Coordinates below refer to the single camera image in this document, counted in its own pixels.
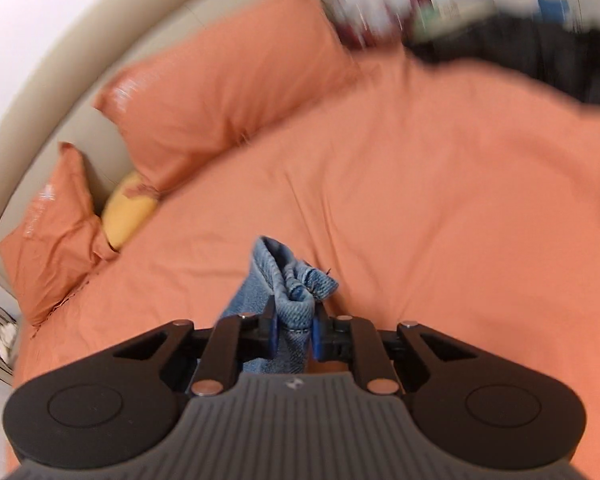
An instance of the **denim fabric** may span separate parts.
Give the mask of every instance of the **denim fabric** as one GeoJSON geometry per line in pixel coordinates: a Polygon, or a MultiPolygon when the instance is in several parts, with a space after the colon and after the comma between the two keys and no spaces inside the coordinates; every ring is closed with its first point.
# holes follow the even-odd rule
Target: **denim fabric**
{"type": "Polygon", "coordinates": [[[301,373],[306,362],[315,301],[328,298],[338,282],[309,264],[296,260],[286,246],[272,238],[256,240],[249,275],[221,317],[261,314],[273,295],[278,315],[278,352],[272,360],[254,359],[243,370],[264,374],[301,373]]]}

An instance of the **gray ribbed handle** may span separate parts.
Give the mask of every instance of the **gray ribbed handle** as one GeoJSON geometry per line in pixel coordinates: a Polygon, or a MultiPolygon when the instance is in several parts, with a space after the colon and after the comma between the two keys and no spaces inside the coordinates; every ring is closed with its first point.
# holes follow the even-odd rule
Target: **gray ribbed handle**
{"type": "Polygon", "coordinates": [[[134,460],[93,471],[26,463],[9,478],[584,480],[567,461],[523,472],[461,462],[422,436],[399,399],[360,390],[348,372],[242,374],[227,393],[189,402],[169,436],[134,460]]]}

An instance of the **dark clothing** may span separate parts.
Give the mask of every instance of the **dark clothing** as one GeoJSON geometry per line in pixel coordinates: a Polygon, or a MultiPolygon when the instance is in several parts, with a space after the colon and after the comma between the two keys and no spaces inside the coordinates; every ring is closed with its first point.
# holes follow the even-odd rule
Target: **dark clothing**
{"type": "Polygon", "coordinates": [[[600,30],[570,32],[556,23],[498,14],[409,47],[432,63],[467,57],[489,61],[600,105],[600,30]]]}

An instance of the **bed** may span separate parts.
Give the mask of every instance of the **bed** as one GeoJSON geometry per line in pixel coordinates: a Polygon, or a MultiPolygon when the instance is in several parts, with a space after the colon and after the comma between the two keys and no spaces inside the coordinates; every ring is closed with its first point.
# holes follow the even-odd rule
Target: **bed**
{"type": "MultiPolygon", "coordinates": [[[[98,92],[254,1],[100,0],[85,13],[0,125],[0,241],[58,141],[84,155],[100,212],[133,164],[98,92]]],[[[356,81],[210,161],[25,326],[15,385],[173,319],[212,326],[267,235],[330,270],[334,314],[417,319],[568,384],[588,416],[574,464],[600,479],[600,110],[478,62],[427,68],[402,49],[354,62],[356,81]]]]}

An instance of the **yellow pillow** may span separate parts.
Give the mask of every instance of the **yellow pillow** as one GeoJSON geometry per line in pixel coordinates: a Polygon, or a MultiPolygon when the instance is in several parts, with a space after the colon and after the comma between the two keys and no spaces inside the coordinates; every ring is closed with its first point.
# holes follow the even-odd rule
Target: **yellow pillow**
{"type": "Polygon", "coordinates": [[[104,206],[102,228],[109,245],[115,250],[120,250],[158,205],[157,199],[151,196],[125,196],[127,188],[140,183],[140,174],[132,171],[122,179],[104,206]]]}

